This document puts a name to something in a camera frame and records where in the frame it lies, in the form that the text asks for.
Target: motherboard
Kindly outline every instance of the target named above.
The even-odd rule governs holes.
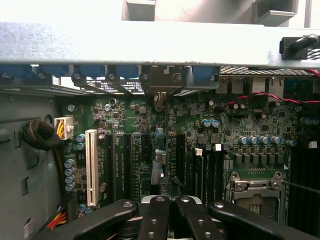
[[[168,95],[162,108],[145,95],[61,98],[74,127],[64,141],[65,189],[76,193],[79,217],[162,194],[166,178],[204,205],[225,199],[286,223],[290,189],[281,181],[290,176],[291,149],[298,132],[320,121],[314,107],[242,99],[238,85]]]

